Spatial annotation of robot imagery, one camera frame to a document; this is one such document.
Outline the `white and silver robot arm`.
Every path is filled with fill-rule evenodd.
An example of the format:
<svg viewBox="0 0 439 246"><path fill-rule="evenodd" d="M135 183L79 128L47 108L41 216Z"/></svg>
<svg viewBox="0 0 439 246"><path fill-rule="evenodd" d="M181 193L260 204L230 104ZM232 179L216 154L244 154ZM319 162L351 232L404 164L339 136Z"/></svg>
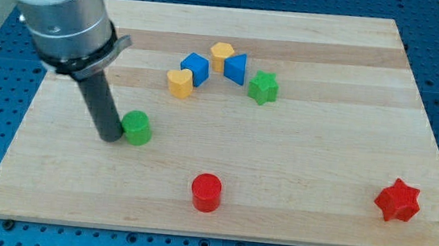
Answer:
<svg viewBox="0 0 439 246"><path fill-rule="evenodd" d="M118 37L104 0L16 0L43 64L85 80L132 45Z"/></svg>

